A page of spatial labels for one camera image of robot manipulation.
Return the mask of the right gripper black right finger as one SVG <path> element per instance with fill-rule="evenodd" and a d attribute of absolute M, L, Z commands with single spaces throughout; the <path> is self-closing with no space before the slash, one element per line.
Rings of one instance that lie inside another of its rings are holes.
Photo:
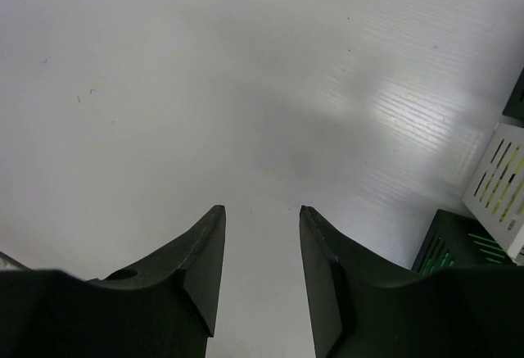
<path fill-rule="evenodd" d="M 522 356 L 521 266 L 422 275 L 346 237 L 311 206 L 299 225 L 316 356 Z"/>

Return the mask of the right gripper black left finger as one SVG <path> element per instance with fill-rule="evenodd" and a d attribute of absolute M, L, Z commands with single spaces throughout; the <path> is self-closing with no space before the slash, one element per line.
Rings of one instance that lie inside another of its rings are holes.
<path fill-rule="evenodd" d="M 226 211 L 104 279 L 1 274 L 4 357 L 203 357 L 214 335 Z"/>

